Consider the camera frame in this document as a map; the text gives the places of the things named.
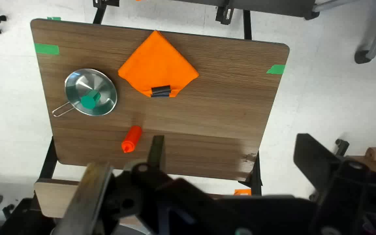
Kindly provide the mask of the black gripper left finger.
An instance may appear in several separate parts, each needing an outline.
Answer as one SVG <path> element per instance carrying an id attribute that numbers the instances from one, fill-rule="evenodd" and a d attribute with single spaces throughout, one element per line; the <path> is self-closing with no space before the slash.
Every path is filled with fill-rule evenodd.
<path id="1" fill-rule="evenodd" d="M 112 169 L 108 164 L 89 164 L 69 207 L 53 235 L 93 235 Z"/>

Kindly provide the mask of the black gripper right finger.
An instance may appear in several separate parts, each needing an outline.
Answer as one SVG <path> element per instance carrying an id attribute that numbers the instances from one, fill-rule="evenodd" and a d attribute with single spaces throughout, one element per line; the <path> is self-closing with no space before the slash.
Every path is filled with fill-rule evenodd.
<path id="1" fill-rule="evenodd" d="M 350 205 L 363 196 L 363 165 L 328 151 L 309 134 L 295 140 L 294 164 L 313 187 L 312 203 Z"/>

